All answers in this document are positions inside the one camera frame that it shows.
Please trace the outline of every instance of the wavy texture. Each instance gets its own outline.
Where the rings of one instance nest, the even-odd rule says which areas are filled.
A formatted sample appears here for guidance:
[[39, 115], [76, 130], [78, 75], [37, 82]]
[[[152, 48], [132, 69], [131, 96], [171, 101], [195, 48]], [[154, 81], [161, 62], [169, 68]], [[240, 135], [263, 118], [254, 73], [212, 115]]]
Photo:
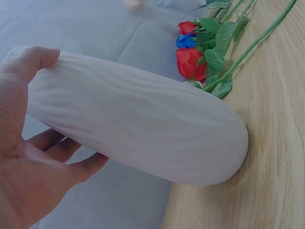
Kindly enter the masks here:
[[[5, 61], [27, 47], [18, 46]], [[130, 66], [62, 52], [29, 85], [28, 114], [124, 164], [190, 185], [236, 173], [245, 125], [225, 102]]]

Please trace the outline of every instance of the blue flower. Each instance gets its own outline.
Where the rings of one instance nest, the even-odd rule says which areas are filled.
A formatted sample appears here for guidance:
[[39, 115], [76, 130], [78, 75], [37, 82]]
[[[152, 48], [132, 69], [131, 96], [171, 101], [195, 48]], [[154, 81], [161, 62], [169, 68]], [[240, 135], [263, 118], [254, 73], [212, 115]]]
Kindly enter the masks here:
[[196, 44], [196, 35], [189, 34], [189, 35], [180, 35], [176, 40], [176, 45], [178, 49], [180, 48], [192, 48], [195, 47]]

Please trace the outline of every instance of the flower bouquet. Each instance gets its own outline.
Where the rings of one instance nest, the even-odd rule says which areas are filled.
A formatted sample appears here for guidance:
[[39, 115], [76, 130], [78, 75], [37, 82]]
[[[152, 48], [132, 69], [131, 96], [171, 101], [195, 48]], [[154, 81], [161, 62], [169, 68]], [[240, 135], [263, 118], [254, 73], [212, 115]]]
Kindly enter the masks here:
[[191, 82], [192, 86], [224, 99], [233, 88], [232, 72], [259, 41], [281, 23], [295, 2], [296, 0], [290, 0], [276, 21], [246, 49], [232, 66], [225, 69], [224, 57], [230, 44], [240, 40], [250, 21], [248, 13], [255, 0], [249, 0], [236, 21], [230, 21], [230, 18], [241, 7], [244, 0], [239, 0], [224, 16], [219, 15], [223, 10], [230, 8], [230, 0], [207, 0], [205, 5], [197, 9], [216, 9], [213, 16], [200, 18], [198, 21], [181, 22], [178, 25], [180, 35], [176, 40], [178, 47], [176, 58], [179, 73]]

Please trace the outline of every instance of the light wooden surface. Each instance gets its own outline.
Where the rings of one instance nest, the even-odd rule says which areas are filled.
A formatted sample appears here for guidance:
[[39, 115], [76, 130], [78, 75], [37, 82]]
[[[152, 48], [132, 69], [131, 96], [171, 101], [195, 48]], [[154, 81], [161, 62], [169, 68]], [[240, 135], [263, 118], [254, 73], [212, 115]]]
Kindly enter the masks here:
[[[288, 2], [258, 0], [233, 59]], [[219, 185], [173, 184], [163, 229], [305, 229], [305, 0], [235, 71], [226, 101], [248, 127], [246, 161]]]

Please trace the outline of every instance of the red rose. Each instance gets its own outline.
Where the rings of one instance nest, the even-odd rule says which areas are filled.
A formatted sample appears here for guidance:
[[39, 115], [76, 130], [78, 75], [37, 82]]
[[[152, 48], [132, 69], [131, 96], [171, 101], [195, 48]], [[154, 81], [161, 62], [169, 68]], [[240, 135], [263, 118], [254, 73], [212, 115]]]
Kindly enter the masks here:
[[207, 63], [197, 65], [201, 53], [195, 48], [181, 48], [176, 51], [179, 73], [188, 80], [202, 81], [205, 79]]
[[178, 27], [180, 28], [179, 29], [180, 34], [183, 35], [188, 35], [189, 33], [195, 34], [193, 30], [196, 29], [196, 25], [194, 25], [190, 21], [181, 22], [179, 23]]

